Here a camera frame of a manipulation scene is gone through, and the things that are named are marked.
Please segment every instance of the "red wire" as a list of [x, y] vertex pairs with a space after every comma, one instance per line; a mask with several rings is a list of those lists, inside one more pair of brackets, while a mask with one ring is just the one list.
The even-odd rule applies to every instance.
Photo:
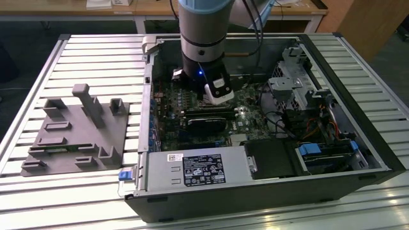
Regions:
[[307, 130], [309, 130], [309, 123], [310, 123], [313, 120], [315, 120], [315, 118], [309, 119], [307, 122], [306, 122], [306, 132], [307, 132]]
[[334, 123], [331, 121], [329, 121], [329, 123], [331, 123], [333, 128], [334, 128], [334, 136], [337, 137], [337, 139], [339, 139], [339, 136], [338, 136], [338, 125], [337, 125], [337, 123]]

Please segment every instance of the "black cable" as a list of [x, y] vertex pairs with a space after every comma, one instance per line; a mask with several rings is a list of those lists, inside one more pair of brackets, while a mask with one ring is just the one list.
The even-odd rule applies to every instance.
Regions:
[[241, 0], [241, 1], [242, 1], [245, 10], [247, 11], [247, 14], [249, 14], [249, 17], [250, 17], [250, 20], [251, 20], [251, 25], [253, 25], [253, 29], [254, 29], [255, 39], [257, 39], [257, 43], [258, 43], [258, 46], [257, 46], [257, 48], [254, 49], [254, 51], [249, 53], [249, 56], [251, 56], [251, 55], [254, 55], [254, 54], [258, 52], [258, 50], [259, 50], [259, 48], [261, 48], [261, 41], [259, 41], [259, 38], [258, 38], [258, 31], [257, 31], [255, 20], [254, 20], [254, 17], [253, 17], [253, 14], [251, 14], [249, 5], [247, 5], [247, 3], [245, 2], [245, 0]]
[[275, 1], [275, 3], [279, 5], [279, 6], [274, 6], [274, 7], [279, 7], [279, 10], [281, 10], [281, 22], [282, 22], [282, 20], [283, 20], [282, 8], [283, 8], [283, 7], [290, 8], [290, 6], [282, 6], [281, 3], [278, 3], [277, 1]]
[[171, 0], [169, 0], [169, 3], [170, 3], [171, 12], [173, 12], [173, 17], [174, 17], [174, 19], [178, 21], [178, 17], [177, 17], [175, 12], [174, 12]]
[[295, 140], [298, 140], [299, 138], [283, 127], [283, 126], [281, 126], [281, 125], [278, 125], [277, 124], [277, 122], [274, 122], [271, 119], [269, 119], [267, 118], [267, 116], [266, 116], [266, 114], [263, 113], [263, 111], [262, 111], [262, 106], [261, 106], [261, 97], [262, 97], [262, 91], [261, 91], [261, 93], [259, 93], [259, 113], [261, 113], [261, 115], [266, 118], [266, 120], [275, 126], [275, 127], [278, 127], [286, 134], [287, 134], [287, 136], [290, 137], [290, 138], [293, 138], [293, 139], [295, 139]]

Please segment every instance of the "floor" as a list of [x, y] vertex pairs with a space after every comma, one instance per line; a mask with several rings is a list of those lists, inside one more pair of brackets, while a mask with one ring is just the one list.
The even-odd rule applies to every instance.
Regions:
[[[177, 33], [174, 21], [147, 22], [149, 33]], [[245, 32], [231, 27], [230, 32]], [[38, 22], [0, 22], [2, 43], [20, 70], [18, 78], [0, 84], [0, 139], [8, 130], [29, 88], [41, 71], [59, 34], [131, 34], [133, 22], [51, 22], [44, 30]], [[409, 105], [409, 42], [393, 35], [370, 65], [402, 101]]]

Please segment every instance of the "warning label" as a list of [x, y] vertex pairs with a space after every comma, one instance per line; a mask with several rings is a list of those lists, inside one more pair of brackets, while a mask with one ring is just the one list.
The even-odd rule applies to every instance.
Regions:
[[221, 155], [183, 157], [185, 186], [225, 183]]

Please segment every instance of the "cable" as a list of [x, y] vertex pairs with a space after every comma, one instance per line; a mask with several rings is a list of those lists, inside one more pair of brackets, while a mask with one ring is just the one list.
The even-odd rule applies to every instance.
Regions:
[[337, 123], [334, 123], [331, 121], [329, 121], [329, 123], [333, 125], [334, 137], [337, 139], [339, 139], [339, 136], [338, 136], [338, 125], [337, 125]]
[[178, 21], [178, 17], [177, 17], [175, 12], [174, 12], [171, 0], [169, 0], [169, 3], [170, 3], [170, 8], [171, 8], [173, 17], [174, 17], [174, 19]]
[[287, 136], [290, 136], [290, 138], [293, 139], [298, 139], [298, 137], [281, 125], [277, 124], [277, 122], [274, 122], [271, 119], [267, 118], [266, 114], [262, 111], [262, 106], [261, 106], [261, 97], [262, 97], [262, 91], [259, 93], [259, 113], [261, 115], [265, 117], [265, 119], [273, 124], [275, 125], [275, 127], [278, 127], [279, 129], [282, 129], [282, 131], [287, 134]]
[[261, 48], [261, 41], [259, 41], [259, 38], [258, 38], [258, 31], [257, 31], [255, 20], [254, 20], [254, 18], [253, 18], [253, 14], [251, 14], [249, 5], [247, 5], [247, 3], [245, 2], [245, 0], [241, 0], [241, 1], [242, 1], [245, 10], [247, 11], [247, 14], [249, 14], [249, 17], [250, 17], [250, 20], [251, 20], [251, 25], [253, 25], [253, 29], [254, 29], [255, 39], [257, 39], [257, 43], [258, 43], [258, 46], [257, 46], [257, 48], [254, 49], [254, 51], [249, 53], [249, 56], [251, 56], [251, 55], [254, 55], [254, 54], [258, 52], [258, 50], [259, 50], [259, 48]]
[[282, 21], [282, 20], [283, 20], [282, 8], [283, 8], [283, 7], [285, 7], [285, 8], [290, 8], [290, 6], [282, 6], [281, 3], [278, 3], [277, 1], [275, 1], [275, 3], [279, 5], [279, 6], [274, 6], [274, 7], [279, 7], [279, 10], [281, 10], [281, 21]]
[[302, 140], [310, 137], [318, 130], [319, 130], [319, 127], [314, 128], [314, 130], [302, 137]]

